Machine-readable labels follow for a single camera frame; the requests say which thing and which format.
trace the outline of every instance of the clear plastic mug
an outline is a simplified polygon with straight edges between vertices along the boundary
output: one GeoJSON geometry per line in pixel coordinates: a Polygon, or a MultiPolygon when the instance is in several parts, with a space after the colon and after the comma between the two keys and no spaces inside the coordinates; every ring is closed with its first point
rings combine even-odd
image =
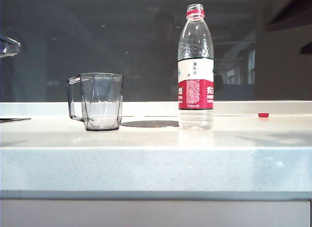
{"type": "Polygon", "coordinates": [[[122,116],[123,76],[112,73],[83,73],[67,80],[69,116],[82,121],[86,130],[118,129],[122,116]],[[73,84],[80,83],[82,117],[75,115],[73,84]]]}

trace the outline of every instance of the red bottle cap on counter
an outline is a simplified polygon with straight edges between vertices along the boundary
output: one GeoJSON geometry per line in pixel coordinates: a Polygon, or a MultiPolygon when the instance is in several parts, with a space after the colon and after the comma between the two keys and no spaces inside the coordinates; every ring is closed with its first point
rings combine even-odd
{"type": "Polygon", "coordinates": [[[268,113],[258,113],[259,117],[269,117],[268,113]]]}

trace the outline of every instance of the gray cabinet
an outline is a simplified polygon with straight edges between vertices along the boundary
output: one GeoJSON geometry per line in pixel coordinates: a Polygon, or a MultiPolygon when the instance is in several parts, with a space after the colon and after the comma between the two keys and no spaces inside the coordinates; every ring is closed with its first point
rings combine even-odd
{"type": "Polygon", "coordinates": [[[310,202],[2,200],[2,227],[310,227],[310,202]]]}

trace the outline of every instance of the bottle neck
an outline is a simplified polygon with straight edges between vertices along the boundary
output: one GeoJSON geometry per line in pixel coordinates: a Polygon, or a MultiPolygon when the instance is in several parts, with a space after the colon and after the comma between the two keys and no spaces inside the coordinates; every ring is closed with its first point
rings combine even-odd
{"type": "Polygon", "coordinates": [[[190,21],[201,21],[205,18],[205,12],[203,10],[192,10],[186,14],[186,19],[190,21]]]}

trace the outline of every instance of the white countertop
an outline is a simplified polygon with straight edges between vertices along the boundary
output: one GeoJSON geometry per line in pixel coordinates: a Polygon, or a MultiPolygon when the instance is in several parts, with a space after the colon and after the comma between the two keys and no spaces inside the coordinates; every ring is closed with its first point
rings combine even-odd
{"type": "Polygon", "coordinates": [[[92,132],[69,117],[1,124],[1,196],[312,198],[311,115],[214,120],[211,131],[121,126],[92,132]]]}

